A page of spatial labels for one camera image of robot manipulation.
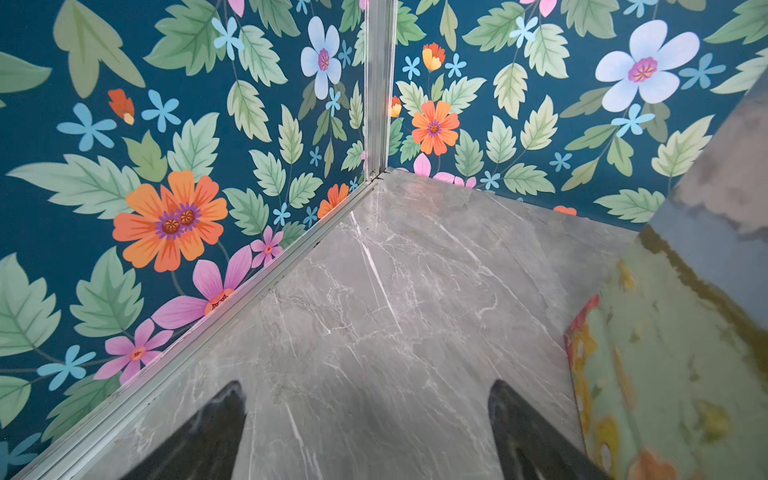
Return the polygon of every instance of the white flower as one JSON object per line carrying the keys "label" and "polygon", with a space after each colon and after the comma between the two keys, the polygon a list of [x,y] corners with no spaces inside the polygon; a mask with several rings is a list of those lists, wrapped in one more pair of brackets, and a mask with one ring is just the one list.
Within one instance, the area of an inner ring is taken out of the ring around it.
{"label": "white flower", "polygon": [[312,17],[307,30],[312,47],[304,47],[301,52],[301,71],[307,77],[315,75],[315,96],[324,100],[328,96],[328,80],[337,84],[341,79],[341,62],[334,58],[339,51],[339,32],[331,25],[326,34],[319,17]]}
{"label": "white flower", "polygon": [[680,79],[667,70],[689,62],[699,51],[699,38],[687,31],[664,44],[667,23],[653,20],[643,23],[629,39],[631,56],[623,51],[605,55],[594,76],[599,81],[618,81],[603,97],[603,108],[623,111],[637,91],[649,104],[667,100],[680,85]]}

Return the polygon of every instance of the green leaf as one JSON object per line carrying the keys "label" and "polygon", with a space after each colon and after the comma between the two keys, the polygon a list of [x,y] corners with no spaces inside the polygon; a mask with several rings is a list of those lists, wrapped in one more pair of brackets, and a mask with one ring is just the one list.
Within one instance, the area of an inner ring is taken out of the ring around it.
{"label": "green leaf", "polygon": [[530,68],[536,67],[536,71],[542,77],[550,74],[555,78],[568,78],[565,70],[565,58],[571,56],[563,45],[568,40],[562,35],[563,29],[552,23],[545,23],[534,32],[535,41],[525,44],[525,56]]}
{"label": "green leaf", "polygon": [[634,149],[621,137],[614,137],[611,148],[608,149],[608,163],[614,165],[616,170],[625,177],[632,176],[632,155]]}
{"label": "green leaf", "polygon": [[581,150],[582,148],[600,147],[608,138],[611,137],[611,135],[614,134],[617,129],[618,126],[611,124],[595,125],[594,127],[589,127],[584,132],[584,135],[581,135],[570,144],[565,145],[565,150],[573,151]]}
{"label": "green leaf", "polygon": [[355,170],[362,163],[362,142],[360,140],[352,144],[346,151],[346,158],[341,164],[342,170]]}
{"label": "green leaf", "polygon": [[469,107],[470,102],[474,101],[478,97],[475,92],[484,83],[484,78],[470,79],[467,77],[462,77],[462,79],[459,81],[453,81],[451,86],[445,89],[442,94],[442,100],[445,103],[451,105],[452,114],[460,114],[467,107]]}
{"label": "green leaf", "polygon": [[656,172],[665,177],[677,177],[690,169],[704,147],[710,143],[712,135],[707,135],[714,115],[695,121],[684,131],[676,131],[666,144],[659,145],[658,157],[650,164]]}
{"label": "green leaf", "polygon": [[299,129],[299,121],[291,117],[290,110],[285,105],[283,108],[283,123],[277,128],[280,131],[280,155],[287,164],[295,164],[304,152],[302,143],[303,134]]}
{"label": "green leaf", "polygon": [[502,68],[493,79],[493,85],[496,87],[493,98],[497,98],[498,107],[504,108],[515,120],[518,119],[520,104],[525,102],[525,91],[528,90],[526,78],[528,74],[525,69],[512,63]]}
{"label": "green leaf", "polygon": [[300,32],[290,14],[290,0],[250,0],[250,7],[259,12],[264,27],[271,28],[278,37],[283,32],[290,37],[298,37]]}
{"label": "green leaf", "polygon": [[515,148],[517,138],[512,135],[512,127],[507,127],[501,118],[493,116],[493,125],[485,141],[485,151],[488,158],[495,164],[503,164],[518,150]]}
{"label": "green leaf", "polygon": [[0,376],[0,426],[3,429],[22,412],[31,390],[27,380]]}
{"label": "green leaf", "polygon": [[344,123],[340,118],[331,117],[331,130],[333,131],[333,137],[338,138],[341,141],[346,141],[346,132],[344,131]]}
{"label": "green leaf", "polygon": [[325,110],[317,118],[317,130],[312,139],[312,145],[317,145],[325,134],[328,133],[328,127],[331,124],[331,110]]}
{"label": "green leaf", "polygon": [[326,153],[323,156],[323,161],[326,163],[326,170],[324,172],[325,178],[328,178],[328,174],[331,171],[331,165],[333,165],[333,139],[328,140],[328,146],[326,147]]}
{"label": "green leaf", "polygon": [[768,0],[746,0],[733,11],[738,16],[718,28],[704,41],[726,43],[743,38],[743,44],[746,45],[768,35]]}
{"label": "green leaf", "polygon": [[592,115],[603,106],[603,97],[611,87],[597,88],[581,94],[579,101],[563,110],[560,118],[571,118],[579,115]]}
{"label": "green leaf", "polygon": [[212,4],[206,0],[184,0],[184,5],[171,5],[166,11],[173,18],[163,18],[154,27],[164,35],[144,60],[153,67],[174,70],[186,68],[195,75],[205,66],[211,71],[216,56],[222,58],[224,47],[214,48],[219,37],[211,21],[220,19]]}
{"label": "green leaf", "polygon": [[94,376],[89,375],[72,384],[64,392],[67,399],[56,405],[51,413],[48,413],[46,418],[56,417],[56,419],[45,429],[40,441],[58,440],[119,387],[119,375],[106,380],[94,380]]}
{"label": "green leaf", "polygon": [[598,158],[595,158],[593,161],[589,161],[586,164],[576,167],[571,172],[571,178],[569,178],[568,181],[565,182],[565,184],[560,189],[560,191],[565,192],[572,188],[576,188],[579,185],[584,185],[589,183],[589,181],[592,180],[592,175],[594,175],[594,169],[598,167],[599,160],[600,158],[598,157]]}
{"label": "green leaf", "polygon": [[290,247],[293,242],[301,238],[304,235],[305,226],[299,222],[288,222],[283,227],[283,240],[280,241],[280,246],[285,250]]}
{"label": "green leaf", "polygon": [[47,289],[44,278],[29,284],[15,253],[0,260],[0,356],[34,350],[56,330],[61,311]]}
{"label": "green leaf", "polygon": [[320,188],[323,181],[315,178],[315,174],[301,174],[294,178],[288,189],[288,202],[293,208],[302,208],[315,197],[315,191]]}
{"label": "green leaf", "polygon": [[591,33],[597,38],[613,38],[616,33],[611,13],[618,9],[616,0],[563,0],[560,12],[566,14],[568,28],[576,25],[581,37]]}
{"label": "green leaf", "polygon": [[360,30],[357,31],[357,40],[355,40],[355,58],[352,59],[352,66],[366,63],[366,21],[360,24]]}
{"label": "green leaf", "polygon": [[101,255],[91,273],[91,281],[80,280],[76,291],[80,305],[70,305],[69,311],[82,322],[74,326],[82,336],[113,336],[126,332],[144,307],[136,271],[123,271],[117,247]]}
{"label": "green leaf", "polygon": [[413,140],[413,135],[409,135],[400,145],[400,164],[413,160],[422,150],[422,146]]}
{"label": "green leaf", "polygon": [[680,2],[680,6],[693,10],[694,12],[703,12],[707,7],[707,0],[667,0],[667,2],[674,4]]}
{"label": "green leaf", "polygon": [[608,214],[619,217],[619,220],[645,223],[650,220],[654,212],[664,202],[664,195],[661,192],[651,194],[644,188],[640,188],[636,192],[632,190],[619,190],[618,195],[606,195],[594,202],[609,208]]}
{"label": "green leaf", "polygon": [[416,7],[416,14],[421,15],[422,13],[429,10],[429,7],[433,7],[440,3],[440,0],[421,0],[419,2],[419,6]]}
{"label": "green leaf", "polygon": [[120,170],[106,157],[98,164],[80,155],[66,154],[66,164],[26,164],[8,172],[9,177],[26,180],[40,188],[56,192],[52,204],[75,206],[77,214],[99,214],[111,220],[133,210],[125,196],[139,188],[141,181],[130,167]]}
{"label": "green leaf", "polygon": [[349,126],[357,130],[362,125],[362,95],[358,82],[355,82],[355,88],[352,90],[352,99],[349,101]]}
{"label": "green leaf", "polygon": [[480,51],[491,48],[499,51],[505,45],[512,46],[517,38],[509,38],[509,34],[517,29],[516,21],[525,13],[523,7],[515,2],[503,2],[501,8],[491,8],[488,13],[490,15],[478,18],[478,26],[462,37],[464,41],[479,46]]}
{"label": "green leaf", "polygon": [[643,111],[641,115],[654,114],[656,115],[653,120],[647,121],[641,125],[642,128],[648,129],[648,133],[651,137],[658,142],[664,143],[667,141],[667,119],[670,117],[670,109],[664,104],[659,102],[657,104],[646,103],[643,105]]}
{"label": "green leaf", "polygon": [[405,83],[402,80],[396,84],[400,90],[400,101],[408,114],[413,116],[416,112],[422,113],[422,105],[429,101],[422,88],[413,82]]}
{"label": "green leaf", "polygon": [[50,74],[48,67],[38,67],[0,51],[0,94],[35,88],[48,80]]}
{"label": "green leaf", "polygon": [[396,154],[400,149],[400,140],[402,139],[402,117],[393,121],[389,125],[389,156]]}
{"label": "green leaf", "polygon": [[168,172],[168,160],[163,157],[160,151],[160,145],[152,138],[149,130],[144,134],[141,143],[130,138],[123,137],[128,147],[128,156],[136,164],[134,170],[139,175],[150,182],[161,182]]}
{"label": "green leaf", "polygon": [[240,40],[245,48],[239,50],[240,64],[243,70],[250,71],[254,81],[260,81],[267,87],[271,82],[284,84],[288,81],[283,70],[277,64],[280,57],[272,49],[272,42],[267,40],[261,28],[243,25]]}
{"label": "green leaf", "polygon": [[440,74],[439,77],[437,77],[437,80],[435,80],[435,83],[432,84],[432,101],[435,103],[439,102],[442,98],[443,94],[443,87],[445,87],[445,74]]}
{"label": "green leaf", "polygon": [[344,0],[341,4],[344,14],[341,17],[339,31],[352,31],[357,27],[362,18],[362,9],[359,0]]}
{"label": "green leaf", "polygon": [[472,140],[463,128],[459,131],[455,152],[456,169],[465,177],[478,173],[485,163],[482,161],[483,151],[480,150],[480,142]]}
{"label": "green leaf", "polygon": [[458,18],[456,13],[453,12],[453,8],[448,4],[448,0],[445,0],[445,5],[442,8],[442,18],[440,19],[440,35],[445,37],[445,43],[456,51],[456,29],[458,27]]}
{"label": "green leaf", "polygon": [[181,129],[181,136],[174,133],[174,151],[168,152],[171,170],[192,170],[196,182],[214,171],[211,165],[218,156],[215,152],[219,139],[214,137],[218,118],[218,113],[211,112],[200,117],[197,123],[187,120]]}
{"label": "green leaf", "polygon": [[538,111],[531,112],[531,117],[525,122],[520,134],[520,144],[526,150],[541,150],[552,143],[552,135],[558,128],[558,115],[553,113],[552,99],[547,95]]}
{"label": "green leaf", "polygon": [[554,185],[546,177],[546,172],[536,170],[535,165],[515,164],[504,175],[504,185],[513,194],[554,193]]}
{"label": "green leaf", "polygon": [[53,25],[53,38],[61,50],[69,52],[69,74],[81,98],[96,87],[100,61],[118,77],[144,88],[141,73],[120,49],[120,35],[78,0],[64,1]]}
{"label": "green leaf", "polygon": [[315,79],[304,88],[304,92],[301,94],[303,100],[299,107],[299,120],[304,119],[306,114],[310,112],[315,105],[317,105],[317,96],[315,95]]}
{"label": "green leaf", "polygon": [[264,204],[261,195],[257,196],[250,188],[245,192],[236,188],[225,188],[222,191],[232,205],[230,216],[235,219],[235,225],[243,229],[246,235],[261,234],[270,217],[270,209]]}
{"label": "green leaf", "polygon": [[253,174],[259,179],[259,186],[263,188],[264,194],[268,197],[280,195],[286,184],[286,171],[280,161],[271,152],[265,155],[258,150],[248,150],[248,153],[256,165]]}
{"label": "green leaf", "polygon": [[410,12],[410,8],[402,6],[402,2],[397,2],[397,42],[406,47],[411,41],[419,41],[427,35],[416,24],[419,17]]}
{"label": "green leaf", "polygon": [[737,66],[739,73],[717,85],[711,91],[716,94],[733,94],[738,91],[749,91],[760,75],[768,67],[768,48],[757,52],[759,57],[747,60]]}

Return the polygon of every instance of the orange flower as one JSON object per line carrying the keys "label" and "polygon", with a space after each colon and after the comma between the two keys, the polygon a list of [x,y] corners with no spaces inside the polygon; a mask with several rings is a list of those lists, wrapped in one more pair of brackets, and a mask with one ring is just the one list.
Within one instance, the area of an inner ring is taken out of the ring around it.
{"label": "orange flower", "polygon": [[413,140],[422,145],[422,152],[429,155],[435,149],[435,155],[442,155],[448,151],[445,144],[453,147],[458,140],[458,134],[454,129],[458,128],[458,115],[449,114],[451,105],[444,101],[437,102],[437,110],[432,101],[422,105],[424,114],[416,112],[413,115]]}
{"label": "orange flower", "polygon": [[118,242],[134,242],[123,252],[123,258],[136,268],[147,266],[153,258],[157,272],[176,270],[179,253],[189,261],[203,254],[203,241],[209,245],[219,241],[224,228],[215,220],[227,216],[227,201],[214,197],[219,184],[202,177],[194,184],[191,171],[171,172],[170,191],[162,185],[158,196],[154,187],[142,184],[125,197],[128,206],[138,213],[119,214],[114,218],[112,237]]}
{"label": "orange flower", "polygon": [[336,205],[342,203],[347,198],[347,195],[349,195],[349,187],[346,184],[341,184],[341,189],[339,189],[338,184],[332,186],[328,189],[328,200],[320,202],[320,210],[317,212],[317,216],[319,218],[326,216],[331,210],[336,208]]}
{"label": "orange flower", "polygon": [[392,118],[397,118],[400,116],[400,111],[402,111],[400,99],[397,97],[392,97],[392,105],[389,107],[389,116]]}
{"label": "orange flower", "polygon": [[427,70],[435,71],[445,63],[445,50],[437,46],[436,43],[433,43],[432,45],[424,45],[422,58],[424,59],[424,65],[427,67]]}
{"label": "orange flower", "polygon": [[677,470],[643,448],[629,465],[627,480],[677,480]]}
{"label": "orange flower", "polygon": [[126,98],[125,92],[122,90],[110,90],[107,93],[109,94],[109,98],[112,99],[112,101],[109,102],[109,106],[112,107],[114,113],[125,120],[125,123],[133,125],[134,102],[130,98]]}
{"label": "orange flower", "polygon": [[576,216],[576,209],[573,207],[568,208],[563,207],[562,205],[557,205],[552,210],[558,212],[559,214],[573,215],[574,217]]}

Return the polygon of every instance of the floor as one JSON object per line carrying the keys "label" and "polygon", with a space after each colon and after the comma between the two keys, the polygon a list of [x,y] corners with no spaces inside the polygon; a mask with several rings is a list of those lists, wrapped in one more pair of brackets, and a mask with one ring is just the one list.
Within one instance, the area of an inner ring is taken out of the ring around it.
{"label": "floor", "polygon": [[562,332],[634,235],[386,174],[85,478],[120,478],[232,379],[237,479],[501,478],[497,378],[581,447]]}

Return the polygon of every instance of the white petal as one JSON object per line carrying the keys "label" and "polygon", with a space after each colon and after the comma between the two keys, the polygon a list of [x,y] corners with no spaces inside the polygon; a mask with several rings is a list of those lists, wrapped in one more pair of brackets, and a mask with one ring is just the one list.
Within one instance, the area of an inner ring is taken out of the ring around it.
{"label": "white petal", "polygon": [[608,111],[623,111],[629,107],[637,94],[637,84],[629,78],[618,82],[603,97],[603,108]]}
{"label": "white petal", "polygon": [[312,17],[310,20],[310,26],[307,27],[307,31],[310,34],[310,41],[316,52],[320,52],[326,47],[326,30],[323,27],[323,21],[320,17]]}
{"label": "white petal", "polygon": [[318,100],[325,100],[328,96],[328,75],[322,70],[318,70],[315,77],[315,96]]}
{"label": "white petal", "polygon": [[629,52],[635,61],[654,57],[667,38],[667,23],[664,20],[651,20],[635,28],[629,38]]}
{"label": "white petal", "polygon": [[301,72],[305,77],[311,77],[320,69],[317,61],[319,60],[317,52],[310,47],[304,47],[301,51]]}
{"label": "white petal", "polygon": [[623,51],[612,51],[605,55],[594,70],[594,77],[599,81],[619,81],[629,75],[634,60]]}
{"label": "white petal", "polygon": [[328,79],[331,80],[332,84],[339,83],[339,80],[341,80],[341,62],[338,58],[331,58],[331,62],[328,64],[328,70],[326,70],[326,73],[328,74]]}
{"label": "white petal", "polygon": [[335,56],[339,53],[339,31],[333,25],[328,27],[328,35],[326,35],[326,50],[328,55]]}
{"label": "white petal", "polygon": [[659,62],[659,70],[672,70],[688,63],[698,52],[699,37],[692,31],[686,31],[669,40],[654,55],[654,59]]}
{"label": "white petal", "polygon": [[646,81],[640,83],[640,96],[649,104],[667,100],[677,87],[680,79],[668,71],[657,71]]}

